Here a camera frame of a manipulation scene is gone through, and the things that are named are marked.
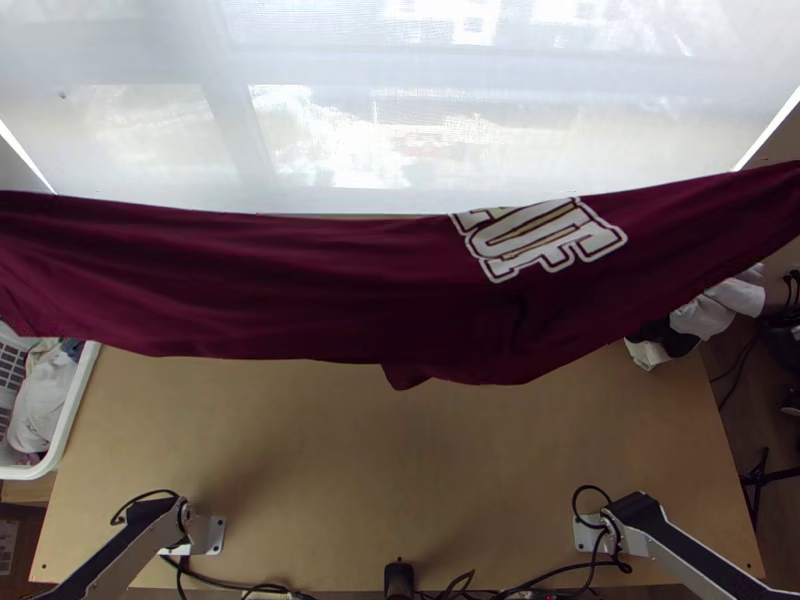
maroon fabric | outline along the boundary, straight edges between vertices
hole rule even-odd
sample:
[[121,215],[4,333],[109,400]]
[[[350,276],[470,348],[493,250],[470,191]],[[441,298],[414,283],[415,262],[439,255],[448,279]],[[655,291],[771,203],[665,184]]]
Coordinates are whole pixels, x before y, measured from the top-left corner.
[[[23,335],[153,356],[384,363],[398,389],[427,377],[523,383],[800,235],[799,183],[792,162],[587,196],[580,214],[593,210],[624,245],[581,255],[573,240],[569,266],[549,272],[540,257],[500,282],[449,216],[270,217],[0,192],[0,317]],[[572,210],[563,202],[553,210]],[[557,254],[558,235],[523,256],[536,244]]]

sheer curtain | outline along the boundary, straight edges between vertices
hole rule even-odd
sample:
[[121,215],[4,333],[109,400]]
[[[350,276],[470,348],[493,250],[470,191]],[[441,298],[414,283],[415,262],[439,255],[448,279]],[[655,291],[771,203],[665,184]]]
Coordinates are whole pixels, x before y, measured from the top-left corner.
[[0,120],[72,194],[431,213],[733,167],[796,0],[0,0]]

white basket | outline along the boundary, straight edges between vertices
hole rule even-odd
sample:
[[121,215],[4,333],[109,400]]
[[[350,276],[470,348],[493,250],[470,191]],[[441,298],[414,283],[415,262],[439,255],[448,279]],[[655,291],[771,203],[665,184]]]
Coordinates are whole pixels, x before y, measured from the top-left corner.
[[[0,361],[2,361],[0,363],[0,391],[8,390],[16,394],[22,383],[21,378],[24,377],[24,360],[28,348],[21,347],[19,340],[13,340],[6,335],[2,335],[2,333],[0,333],[0,345],[2,345],[2,348],[0,348]],[[69,386],[67,398],[56,423],[53,439],[50,441],[50,448],[44,458],[39,464],[31,466],[2,464],[4,459],[9,459],[5,453],[0,454],[0,479],[38,479],[58,467],[64,454],[64,448],[67,446],[67,439],[69,438],[75,415],[78,412],[78,406],[80,406],[81,398],[83,398],[83,391],[89,382],[94,361],[100,351],[100,346],[101,344],[97,342],[86,342],[84,344],[83,353],[75,371],[75,377]]]

metal bracket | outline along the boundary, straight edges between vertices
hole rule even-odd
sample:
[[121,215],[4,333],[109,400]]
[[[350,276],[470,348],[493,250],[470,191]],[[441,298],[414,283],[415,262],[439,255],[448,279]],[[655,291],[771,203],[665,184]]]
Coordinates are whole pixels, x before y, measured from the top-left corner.
[[[592,525],[604,525],[604,519],[600,514],[581,515],[581,518],[587,523]],[[597,538],[603,533],[600,529],[592,529],[580,523],[577,519],[572,519],[572,535],[575,538],[575,549],[578,552],[589,552],[594,550],[594,545],[597,543]],[[600,547],[597,549],[598,554],[612,554],[614,552],[615,540],[611,536],[606,536]]]
[[189,538],[185,544],[171,548],[161,548],[159,554],[165,556],[190,556],[205,554],[214,556],[222,552],[225,540],[225,519],[223,517],[187,517],[186,533]]
[[[620,532],[620,539],[618,542],[621,552],[624,552],[630,556],[651,556],[651,553],[648,550],[648,543],[652,540],[635,529],[625,527],[610,513],[603,512],[594,513],[592,515],[581,515],[581,518],[592,525],[607,525],[609,527],[611,527],[609,522],[613,520],[617,524],[617,529]],[[575,549],[578,552],[591,553],[594,550],[594,545],[597,543],[597,538],[601,533],[603,532],[600,529],[586,527],[576,519],[572,519],[572,534],[575,538]],[[617,540],[613,535],[606,536],[603,541],[600,542],[600,547],[597,549],[597,553],[609,555],[613,554],[616,543]]]

wooden table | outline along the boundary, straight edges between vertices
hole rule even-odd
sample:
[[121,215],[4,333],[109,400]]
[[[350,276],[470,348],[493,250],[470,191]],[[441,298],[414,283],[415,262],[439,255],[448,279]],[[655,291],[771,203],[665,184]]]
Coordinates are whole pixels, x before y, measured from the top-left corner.
[[[570,497],[634,490],[756,576],[763,567],[700,358],[645,373],[614,344],[518,387],[428,382],[378,367],[153,359],[102,350],[53,491],[32,578],[60,581],[155,488],[228,519],[211,576],[306,591],[377,590],[398,556],[422,589],[477,569],[505,588],[568,563]],[[600,500],[587,495],[586,509]],[[657,565],[595,585],[667,583]],[[553,581],[577,586],[585,572]],[[172,587],[153,561],[135,585]]]

